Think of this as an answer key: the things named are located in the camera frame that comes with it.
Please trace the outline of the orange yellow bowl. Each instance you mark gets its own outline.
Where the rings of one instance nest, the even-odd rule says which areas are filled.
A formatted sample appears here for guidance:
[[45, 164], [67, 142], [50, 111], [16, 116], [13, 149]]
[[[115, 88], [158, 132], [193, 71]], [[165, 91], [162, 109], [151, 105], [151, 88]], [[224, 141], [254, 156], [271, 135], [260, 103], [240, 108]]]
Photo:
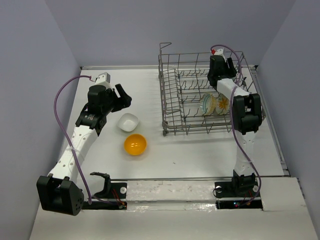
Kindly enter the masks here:
[[146, 150], [147, 140], [141, 134], [131, 134], [125, 139], [123, 147], [129, 155], [138, 156]]

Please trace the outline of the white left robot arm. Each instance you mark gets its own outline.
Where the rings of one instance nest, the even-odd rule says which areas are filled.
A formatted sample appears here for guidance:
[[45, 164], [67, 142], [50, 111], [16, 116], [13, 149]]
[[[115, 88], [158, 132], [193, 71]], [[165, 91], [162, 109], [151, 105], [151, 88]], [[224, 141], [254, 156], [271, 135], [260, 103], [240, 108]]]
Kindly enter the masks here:
[[36, 182], [43, 210], [76, 216], [84, 202], [91, 204], [93, 195], [81, 165], [106, 125], [107, 115], [128, 108], [131, 102], [121, 84], [114, 88], [95, 84], [89, 88], [87, 103], [81, 109], [73, 133], [66, 136], [69, 146], [48, 175], [40, 176]]

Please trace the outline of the white square bowl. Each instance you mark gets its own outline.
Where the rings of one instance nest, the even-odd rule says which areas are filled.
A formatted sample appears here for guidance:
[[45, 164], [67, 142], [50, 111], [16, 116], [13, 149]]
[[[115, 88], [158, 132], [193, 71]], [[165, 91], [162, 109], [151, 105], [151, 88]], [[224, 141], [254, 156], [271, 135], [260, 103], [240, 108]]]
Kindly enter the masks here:
[[132, 132], [138, 126], [139, 122], [139, 118], [134, 114], [124, 113], [119, 118], [117, 126], [125, 132]]

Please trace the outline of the orange flower patterned bowl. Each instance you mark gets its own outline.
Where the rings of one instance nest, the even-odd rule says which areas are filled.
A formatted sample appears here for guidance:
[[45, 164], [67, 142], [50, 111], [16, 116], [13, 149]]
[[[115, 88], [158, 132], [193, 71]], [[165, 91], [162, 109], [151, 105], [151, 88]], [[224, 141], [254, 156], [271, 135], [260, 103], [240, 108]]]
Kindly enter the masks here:
[[216, 113], [218, 115], [225, 115], [229, 112], [230, 108], [230, 101], [228, 98], [226, 98], [224, 95], [219, 95], [218, 98], [216, 98]]

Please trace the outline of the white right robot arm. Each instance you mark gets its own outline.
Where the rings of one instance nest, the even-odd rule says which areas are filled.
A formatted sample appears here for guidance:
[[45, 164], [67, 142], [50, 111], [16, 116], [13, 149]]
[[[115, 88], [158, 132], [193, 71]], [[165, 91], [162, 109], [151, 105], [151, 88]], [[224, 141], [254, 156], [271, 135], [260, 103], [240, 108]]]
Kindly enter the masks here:
[[259, 94], [249, 93], [233, 81], [240, 74], [232, 58], [216, 53], [210, 56], [207, 78], [210, 85], [229, 100], [232, 134], [237, 144], [231, 180], [215, 183], [213, 194], [218, 199], [249, 198], [260, 176], [252, 156], [256, 133], [263, 121], [261, 98]]

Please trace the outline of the blue yellow patterned bowl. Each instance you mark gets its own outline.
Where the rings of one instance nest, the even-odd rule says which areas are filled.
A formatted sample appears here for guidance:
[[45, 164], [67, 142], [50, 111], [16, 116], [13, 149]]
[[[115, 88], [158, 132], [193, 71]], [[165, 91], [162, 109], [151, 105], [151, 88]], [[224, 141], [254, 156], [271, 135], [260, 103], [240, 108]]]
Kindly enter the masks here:
[[203, 116], [209, 116], [213, 114], [217, 106], [217, 100], [211, 93], [204, 93], [200, 102], [199, 107]]

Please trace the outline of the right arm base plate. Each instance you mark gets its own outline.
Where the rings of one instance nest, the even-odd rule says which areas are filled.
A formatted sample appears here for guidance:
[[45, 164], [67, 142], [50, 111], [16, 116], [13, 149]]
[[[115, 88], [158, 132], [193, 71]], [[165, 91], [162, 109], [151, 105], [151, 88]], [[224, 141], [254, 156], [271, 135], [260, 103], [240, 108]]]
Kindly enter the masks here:
[[218, 210], [235, 209], [263, 209], [258, 183], [254, 186], [235, 191], [230, 181], [218, 181], [214, 183], [212, 194], [215, 197], [215, 205]]

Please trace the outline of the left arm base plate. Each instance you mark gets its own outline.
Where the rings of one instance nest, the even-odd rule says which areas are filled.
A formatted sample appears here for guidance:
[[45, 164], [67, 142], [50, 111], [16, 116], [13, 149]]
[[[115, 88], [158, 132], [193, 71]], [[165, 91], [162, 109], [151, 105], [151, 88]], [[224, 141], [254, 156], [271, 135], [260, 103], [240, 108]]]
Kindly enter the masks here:
[[121, 210], [127, 209], [127, 183], [111, 182], [110, 191], [102, 190], [94, 195], [92, 204], [86, 201], [82, 210]]

